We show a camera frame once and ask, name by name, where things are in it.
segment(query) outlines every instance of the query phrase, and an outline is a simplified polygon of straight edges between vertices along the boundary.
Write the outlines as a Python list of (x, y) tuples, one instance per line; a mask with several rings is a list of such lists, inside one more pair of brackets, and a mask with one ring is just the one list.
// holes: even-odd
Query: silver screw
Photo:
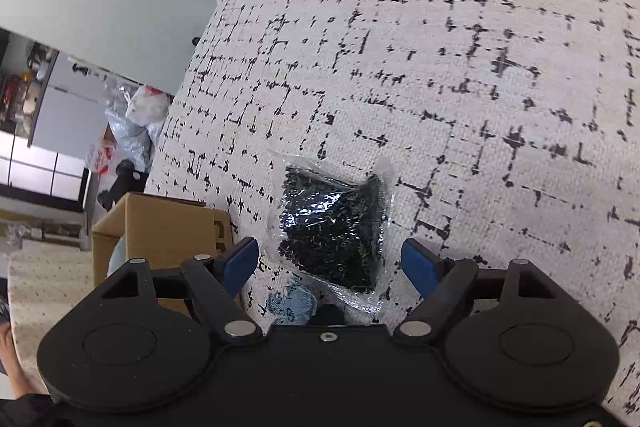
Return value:
[(246, 337), (254, 333), (255, 324), (249, 321), (231, 321), (225, 325), (226, 334), (230, 337)]
[(335, 342), (338, 340), (338, 335), (330, 331), (325, 331), (324, 333), (320, 333), (320, 340), (323, 342)]
[(431, 326), (422, 321), (407, 321), (400, 325), (400, 331), (408, 337), (423, 337), (431, 333)]

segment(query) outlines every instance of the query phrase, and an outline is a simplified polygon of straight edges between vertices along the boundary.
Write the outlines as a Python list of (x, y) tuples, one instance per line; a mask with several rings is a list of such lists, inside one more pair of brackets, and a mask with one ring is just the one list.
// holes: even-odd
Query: black object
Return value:
[(122, 160), (116, 167), (118, 178), (113, 182), (109, 190), (103, 190), (98, 194), (98, 203), (106, 210), (120, 201), (127, 192), (144, 192), (146, 180), (149, 177), (147, 172), (136, 171), (131, 160)]
[(289, 166), (278, 251), (311, 275), (368, 293), (375, 288), (384, 213), (382, 181), (351, 185)]
[[(226, 264), (246, 267), (239, 251), (257, 262), (245, 238)], [(229, 272), (216, 262), (121, 267), (40, 344), (56, 403), (6, 401), (0, 423), (623, 426), (599, 405), (618, 366), (615, 341), (532, 263), (479, 269), (410, 239), (401, 266), (428, 294), (392, 335), (372, 325), (274, 326), (262, 336), (213, 275)], [(195, 321), (160, 309), (156, 296), (189, 298)], [(498, 304), (470, 315), (477, 299)]]

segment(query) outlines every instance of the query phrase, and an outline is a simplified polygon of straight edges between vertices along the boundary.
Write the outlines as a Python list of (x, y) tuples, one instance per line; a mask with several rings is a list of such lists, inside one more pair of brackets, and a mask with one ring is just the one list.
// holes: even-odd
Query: cardboard box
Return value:
[[(144, 257), (152, 269), (175, 268), (193, 255), (212, 257), (233, 246), (229, 215), (197, 201), (130, 192), (92, 230), (94, 285), (107, 277), (111, 253), (125, 236), (127, 259)], [(188, 315), (184, 302), (159, 299)]]

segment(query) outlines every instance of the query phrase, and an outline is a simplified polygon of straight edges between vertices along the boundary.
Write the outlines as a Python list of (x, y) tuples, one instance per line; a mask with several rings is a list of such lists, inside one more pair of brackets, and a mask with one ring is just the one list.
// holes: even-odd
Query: person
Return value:
[(34, 390), (29, 379), (24, 374), (22, 366), (18, 361), (10, 322), (5, 322), (0, 325), (0, 362), (2, 362), (6, 375), (9, 378), (15, 399), (25, 394), (36, 393), (36, 390)]

